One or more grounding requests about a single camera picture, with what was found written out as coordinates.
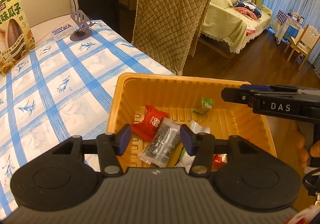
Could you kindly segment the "person right hand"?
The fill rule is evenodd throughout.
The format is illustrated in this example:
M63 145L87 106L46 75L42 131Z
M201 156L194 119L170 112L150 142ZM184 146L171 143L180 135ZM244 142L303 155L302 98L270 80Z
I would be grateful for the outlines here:
M293 137L295 138L297 157L299 164L305 168L308 164L308 159L310 156L314 158L319 158L320 156L320 146L319 141L317 141L309 150L305 147L305 138L300 132L297 123L294 121L292 124Z

